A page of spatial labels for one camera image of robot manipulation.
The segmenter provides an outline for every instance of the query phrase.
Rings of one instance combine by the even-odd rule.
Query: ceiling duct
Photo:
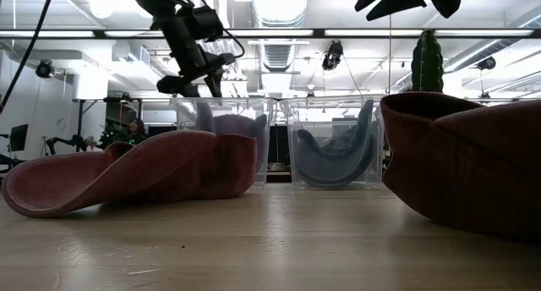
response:
[[[308,0],[252,0],[255,27],[303,27]],[[263,67],[271,72],[284,72],[295,57],[294,45],[260,46]]]
[[[541,28],[541,6],[511,22],[509,25],[507,25],[507,27],[523,29]],[[520,38],[515,38],[500,39],[495,41],[480,41],[472,47],[469,47],[464,52],[449,59],[444,64],[444,71],[446,73],[451,73],[467,68],[494,55],[498,51],[516,44],[520,40]]]

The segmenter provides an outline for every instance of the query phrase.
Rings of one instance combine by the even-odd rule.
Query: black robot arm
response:
[[[51,155],[57,154],[57,151],[54,148],[54,145],[57,144],[57,142],[64,143],[69,146],[78,146],[83,151],[86,151],[86,147],[87,147],[85,140],[81,136],[78,136],[78,135],[74,135],[71,138],[71,140],[65,140],[62,138],[54,137],[45,141],[45,143],[49,147],[49,151],[51,151]]]
[[[216,41],[224,33],[216,11],[205,0],[203,7],[195,8],[191,0],[135,0],[154,16],[153,30],[161,30],[171,48],[171,57],[180,67],[179,76],[166,76],[157,83],[159,92],[199,96],[191,82],[205,76],[213,97],[221,97],[223,66],[235,62],[231,53],[215,55],[203,50],[197,40]]]

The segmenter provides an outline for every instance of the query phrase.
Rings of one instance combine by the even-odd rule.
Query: wire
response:
[[[479,78],[481,79],[481,95],[484,94],[484,86],[483,86],[483,70],[479,70]]]
[[[15,72],[15,76],[11,79],[11,84],[9,84],[9,88],[6,91],[6,96],[2,100],[2,107],[4,108],[6,107],[9,97],[11,96],[11,93],[14,90],[15,84],[17,84],[17,80],[19,79],[20,74],[23,72],[23,69],[25,68],[26,62],[28,61],[30,54],[32,53],[32,49],[34,48],[34,45],[37,41],[37,37],[39,36],[40,31],[41,31],[41,27],[43,26],[43,21],[45,20],[45,16],[47,14],[47,10],[49,9],[49,5],[51,5],[51,0],[45,0],[45,3],[43,4],[43,9],[41,11],[40,19],[37,21],[34,35],[32,36],[32,39],[30,40],[30,44],[28,45],[28,48],[26,48],[25,55],[20,61],[20,65],[17,68],[17,71]]]
[[[41,81],[42,81],[42,79],[40,79],[40,83],[37,86],[37,96],[36,96],[36,102],[34,103],[34,113],[32,113],[32,124],[30,125],[30,132],[28,133],[28,138],[29,139],[32,138],[32,130],[34,130],[34,122],[36,121],[37,105],[38,105],[38,102],[40,100]]]
[[[349,76],[352,77],[353,83],[355,84],[355,88],[357,88],[358,94],[362,95],[361,90],[358,88],[357,81],[355,80],[355,77],[353,76],[352,70],[349,68],[349,63],[347,63],[346,56],[342,54],[342,57],[344,58],[344,62],[346,62],[347,71],[349,71]]]
[[[389,72],[387,72],[387,94],[391,93],[391,64],[392,64],[392,14],[389,14]]]
[[[205,0],[200,0],[207,8],[211,8]],[[237,45],[240,47],[241,49],[241,53],[239,55],[235,55],[235,58],[241,58],[244,56],[244,54],[246,54],[246,50],[244,49],[244,46],[243,44],[237,39],[237,37],[233,36],[233,34],[231,34],[231,32],[226,29],[226,28],[223,28],[223,31],[226,32],[226,34],[231,37],[235,43],[237,43]]]
[[[14,0],[14,30],[17,29],[17,0]],[[11,47],[15,47],[15,39],[11,40]]]
[[[240,47],[241,53],[238,54],[238,55],[235,55],[235,58],[241,58],[241,57],[243,57],[244,54],[246,54],[246,50],[244,50],[243,44],[240,43],[240,41],[238,41],[237,37],[233,36],[233,35],[231,34],[231,32],[230,32],[228,29],[224,29],[224,32],[226,32],[226,34],[228,34],[229,37],[231,37],[231,38],[235,41],[235,43],[237,43],[237,45]]]

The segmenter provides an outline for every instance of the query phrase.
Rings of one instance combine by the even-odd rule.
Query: black cable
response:
[[[28,48],[26,48],[25,55],[20,61],[20,65],[17,68],[17,71],[15,72],[15,76],[11,80],[11,84],[9,84],[9,88],[6,91],[6,96],[2,100],[1,107],[3,108],[6,107],[6,104],[8,103],[8,99],[14,90],[15,84],[17,84],[17,80],[19,79],[20,74],[23,72],[26,62],[28,61],[28,58],[30,57],[30,54],[32,53],[32,49],[34,48],[34,45],[37,41],[37,37],[39,36],[40,31],[41,31],[41,27],[43,26],[43,21],[45,20],[45,16],[47,14],[47,10],[49,9],[49,5],[51,5],[51,0],[45,0],[45,3],[43,4],[43,9],[41,11],[40,19],[38,20],[37,25],[36,25],[36,30],[34,31],[34,35],[32,36],[32,39],[30,40],[30,44],[28,45]]]
[[[205,0],[200,0],[200,1],[201,1],[206,7],[210,8],[210,6],[206,3]],[[237,39],[237,37],[233,36],[233,35],[231,34],[231,32],[229,32],[228,29],[223,28],[223,31],[226,32],[226,34],[228,34],[229,37],[231,37],[231,38],[235,41],[235,43],[237,43],[237,45],[238,45],[238,46],[240,47],[240,49],[241,49],[241,53],[240,53],[239,55],[235,55],[235,58],[241,58],[241,57],[243,57],[244,54],[246,54],[246,50],[244,50],[243,44],[240,43],[240,41]]]

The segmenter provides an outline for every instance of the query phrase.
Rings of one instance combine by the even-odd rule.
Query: computer monitor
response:
[[[28,134],[28,124],[11,128],[9,135],[9,148],[11,151],[23,151],[26,146],[26,135]]]

